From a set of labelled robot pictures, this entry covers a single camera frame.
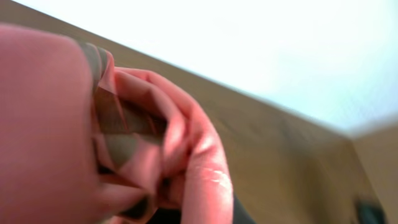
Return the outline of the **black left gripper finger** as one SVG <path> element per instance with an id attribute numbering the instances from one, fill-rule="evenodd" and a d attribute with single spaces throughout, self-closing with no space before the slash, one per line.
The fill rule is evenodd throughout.
<path id="1" fill-rule="evenodd" d="M 386 224 L 387 218 L 383 208 L 366 200 L 355 201 L 356 217 L 359 224 Z"/>

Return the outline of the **salmon pink shirt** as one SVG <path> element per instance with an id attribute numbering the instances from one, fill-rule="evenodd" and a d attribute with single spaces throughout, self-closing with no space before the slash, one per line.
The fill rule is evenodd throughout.
<path id="1" fill-rule="evenodd" d="M 1 24 L 1 222 L 231 223 L 233 185 L 201 106 L 110 52 Z"/>

